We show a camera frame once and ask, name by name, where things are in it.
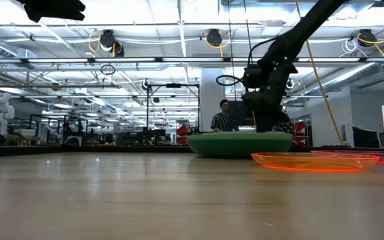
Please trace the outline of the dark green plastic plate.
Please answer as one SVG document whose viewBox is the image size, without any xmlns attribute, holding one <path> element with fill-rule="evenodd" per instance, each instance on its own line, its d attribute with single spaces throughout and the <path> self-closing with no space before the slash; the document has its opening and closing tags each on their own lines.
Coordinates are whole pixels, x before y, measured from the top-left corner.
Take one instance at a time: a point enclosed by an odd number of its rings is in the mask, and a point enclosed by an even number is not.
<svg viewBox="0 0 384 240">
<path fill-rule="evenodd" d="M 252 153 L 287 152 L 293 136 L 284 132 L 214 132 L 187 137 L 190 149 L 204 157 L 248 158 Z"/>
</svg>

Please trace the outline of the black frame stand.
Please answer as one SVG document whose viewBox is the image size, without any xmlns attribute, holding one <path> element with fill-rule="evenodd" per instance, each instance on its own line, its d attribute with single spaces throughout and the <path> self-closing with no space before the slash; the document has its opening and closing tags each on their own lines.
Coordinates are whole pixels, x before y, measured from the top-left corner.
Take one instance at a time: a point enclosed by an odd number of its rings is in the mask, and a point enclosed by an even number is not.
<svg viewBox="0 0 384 240">
<path fill-rule="evenodd" d="M 149 100 L 151 98 L 150 94 L 150 87 L 156 87 L 156 90 L 153 91 L 153 93 L 156 93 L 161 87 L 166 87 L 170 89 L 176 89 L 176 88 L 182 88 L 186 87 L 190 92 L 192 92 L 198 101 L 197 106 L 197 127 L 200 127 L 200 120 L 201 120 L 201 85 L 200 84 L 187 84 L 187 83 L 166 83 L 166 84 L 148 84 L 147 86 L 147 92 L 146 92 L 146 128 L 149 128 Z M 191 87 L 197 88 L 197 93 L 191 90 Z"/>
</svg>

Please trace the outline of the black office chair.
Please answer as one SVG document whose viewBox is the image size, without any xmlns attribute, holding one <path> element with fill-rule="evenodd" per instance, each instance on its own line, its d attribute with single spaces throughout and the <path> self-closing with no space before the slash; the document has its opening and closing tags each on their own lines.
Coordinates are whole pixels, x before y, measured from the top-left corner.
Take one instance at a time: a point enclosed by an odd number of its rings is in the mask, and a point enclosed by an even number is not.
<svg viewBox="0 0 384 240">
<path fill-rule="evenodd" d="M 356 148 L 380 148 L 378 133 L 353 126 L 353 140 Z"/>
</svg>

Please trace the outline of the person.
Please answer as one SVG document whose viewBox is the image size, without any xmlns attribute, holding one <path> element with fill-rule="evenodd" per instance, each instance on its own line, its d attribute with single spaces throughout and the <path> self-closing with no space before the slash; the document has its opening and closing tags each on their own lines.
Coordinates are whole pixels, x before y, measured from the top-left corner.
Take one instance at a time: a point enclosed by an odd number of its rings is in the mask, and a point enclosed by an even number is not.
<svg viewBox="0 0 384 240">
<path fill-rule="evenodd" d="M 214 132 L 239 131 L 238 126 L 229 122 L 229 101 L 223 99 L 219 103 L 221 112 L 214 115 L 211 121 L 211 129 Z"/>
</svg>

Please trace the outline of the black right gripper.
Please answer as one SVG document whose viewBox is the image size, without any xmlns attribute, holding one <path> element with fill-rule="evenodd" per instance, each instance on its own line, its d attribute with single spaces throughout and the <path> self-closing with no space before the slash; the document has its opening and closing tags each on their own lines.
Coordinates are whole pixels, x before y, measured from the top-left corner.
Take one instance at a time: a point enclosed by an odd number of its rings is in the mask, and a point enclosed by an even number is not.
<svg viewBox="0 0 384 240">
<path fill-rule="evenodd" d="M 297 73 L 292 63 L 262 63 L 259 65 L 266 78 L 266 83 L 258 91 L 248 91 L 241 97 L 244 105 L 257 112 L 255 115 L 256 131 L 263 133 L 271 131 L 282 117 L 279 111 L 282 98 L 286 95 L 286 85 L 289 76 Z"/>
</svg>

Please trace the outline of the clear orange plastic plate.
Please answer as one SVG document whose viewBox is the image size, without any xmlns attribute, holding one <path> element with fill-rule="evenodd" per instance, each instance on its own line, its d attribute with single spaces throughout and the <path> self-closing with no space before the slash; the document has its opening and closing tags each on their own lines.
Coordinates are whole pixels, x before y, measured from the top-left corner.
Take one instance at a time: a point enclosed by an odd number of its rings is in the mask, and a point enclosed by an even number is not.
<svg viewBox="0 0 384 240">
<path fill-rule="evenodd" d="M 285 171 L 358 172 L 375 165 L 380 157 L 354 153 L 252 153 L 265 168 Z"/>
</svg>

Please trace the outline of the black caged robot station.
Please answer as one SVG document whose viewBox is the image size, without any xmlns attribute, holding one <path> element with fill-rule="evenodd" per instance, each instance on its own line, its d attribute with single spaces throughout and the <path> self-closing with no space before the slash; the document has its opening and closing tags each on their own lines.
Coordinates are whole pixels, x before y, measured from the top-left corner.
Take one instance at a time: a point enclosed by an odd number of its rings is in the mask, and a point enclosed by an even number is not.
<svg viewBox="0 0 384 240">
<path fill-rule="evenodd" d="M 89 121 L 80 117 L 63 118 L 63 144 L 82 147 L 87 141 Z"/>
</svg>

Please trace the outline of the dark computer monitor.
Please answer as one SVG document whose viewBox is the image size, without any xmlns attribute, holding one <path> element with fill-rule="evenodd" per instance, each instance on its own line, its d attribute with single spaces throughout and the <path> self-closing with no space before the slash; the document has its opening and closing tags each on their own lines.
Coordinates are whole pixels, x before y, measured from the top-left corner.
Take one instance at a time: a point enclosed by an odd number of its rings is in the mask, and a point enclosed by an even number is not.
<svg viewBox="0 0 384 240">
<path fill-rule="evenodd" d="M 242 101 L 228 102 L 228 119 L 232 126 L 253 126 L 253 112 Z"/>
</svg>

